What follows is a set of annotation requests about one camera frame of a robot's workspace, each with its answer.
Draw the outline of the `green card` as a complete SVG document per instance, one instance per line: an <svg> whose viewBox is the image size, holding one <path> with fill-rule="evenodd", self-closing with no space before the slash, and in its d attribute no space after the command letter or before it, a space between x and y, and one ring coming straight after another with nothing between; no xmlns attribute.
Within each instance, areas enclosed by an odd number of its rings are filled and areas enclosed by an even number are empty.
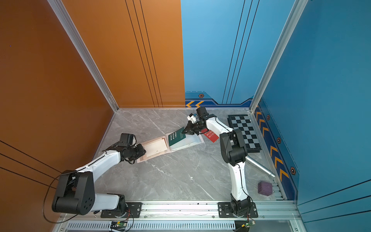
<svg viewBox="0 0 371 232"><path fill-rule="evenodd" d="M182 127L168 135L168 142L170 147L186 138L186 135L183 133L184 129L185 128Z"/></svg>

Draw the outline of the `red money card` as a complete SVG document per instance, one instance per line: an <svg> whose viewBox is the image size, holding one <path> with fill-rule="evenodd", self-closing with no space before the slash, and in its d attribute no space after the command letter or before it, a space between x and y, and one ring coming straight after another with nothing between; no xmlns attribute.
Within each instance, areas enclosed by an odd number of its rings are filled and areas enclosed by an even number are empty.
<svg viewBox="0 0 371 232"><path fill-rule="evenodd" d="M208 130L204 133L204 135L212 142L215 143L218 139L219 136L216 135L212 130Z"/></svg>

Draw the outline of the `pink photo album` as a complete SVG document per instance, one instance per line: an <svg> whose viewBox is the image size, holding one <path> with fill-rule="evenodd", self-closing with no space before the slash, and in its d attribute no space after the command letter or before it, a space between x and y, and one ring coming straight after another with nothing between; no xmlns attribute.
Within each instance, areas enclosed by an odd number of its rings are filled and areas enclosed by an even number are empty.
<svg viewBox="0 0 371 232"><path fill-rule="evenodd" d="M183 139L182 141L176 143L173 146L169 146L168 142L168 135L170 133L165 134L162 137L158 137L146 142L142 142L142 146L146 150L146 154L142 157L140 157L137 162L143 162L147 161L149 159L158 157L160 155L168 154L168 153L173 153L175 151L183 150L186 148L193 147L195 145L200 145L204 143L204 140L201 135L187 135L186 138Z"/></svg>

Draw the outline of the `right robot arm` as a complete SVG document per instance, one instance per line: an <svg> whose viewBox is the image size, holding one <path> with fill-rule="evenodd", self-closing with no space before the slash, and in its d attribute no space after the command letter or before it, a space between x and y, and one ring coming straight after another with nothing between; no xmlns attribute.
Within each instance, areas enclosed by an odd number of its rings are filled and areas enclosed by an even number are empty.
<svg viewBox="0 0 371 232"><path fill-rule="evenodd" d="M231 175L231 208L237 217L245 216L252 206L245 179L245 162L247 149L241 130L232 129L222 123L215 115L196 118L193 114L188 117L188 123L183 134L200 135L203 130L213 132L219 138L221 155L228 164Z"/></svg>

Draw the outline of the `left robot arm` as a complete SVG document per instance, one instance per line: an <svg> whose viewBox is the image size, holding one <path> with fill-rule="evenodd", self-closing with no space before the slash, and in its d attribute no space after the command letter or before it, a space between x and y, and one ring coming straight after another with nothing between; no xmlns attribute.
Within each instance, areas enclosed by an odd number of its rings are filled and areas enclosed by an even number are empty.
<svg viewBox="0 0 371 232"><path fill-rule="evenodd" d="M122 161L134 164L146 154L141 144L108 147L103 154L76 170L67 170L59 176L52 210L56 213L86 215L102 211L113 217L122 217L127 211L125 196L121 194L98 194L95 182L109 169Z"/></svg>

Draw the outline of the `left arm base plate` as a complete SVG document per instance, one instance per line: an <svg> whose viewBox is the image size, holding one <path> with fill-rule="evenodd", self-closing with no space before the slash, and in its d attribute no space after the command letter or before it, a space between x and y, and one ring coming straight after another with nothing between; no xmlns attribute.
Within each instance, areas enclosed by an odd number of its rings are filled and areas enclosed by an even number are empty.
<svg viewBox="0 0 371 232"><path fill-rule="evenodd" d="M142 202L128 202L126 203L126 210L121 212L117 210L103 210L101 212L101 218L127 218L134 217L139 218L142 210Z"/></svg>

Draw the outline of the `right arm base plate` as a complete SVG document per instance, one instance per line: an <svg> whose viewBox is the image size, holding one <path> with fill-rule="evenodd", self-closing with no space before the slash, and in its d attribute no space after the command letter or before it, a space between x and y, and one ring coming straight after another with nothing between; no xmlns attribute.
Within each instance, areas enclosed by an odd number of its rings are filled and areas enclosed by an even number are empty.
<svg viewBox="0 0 371 232"><path fill-rule="evenodd" d="M253 202L252 205L242 215L233 213L231 202L219 202L218 213L220 218L258 218L258 210L256 204Z"/></svg>

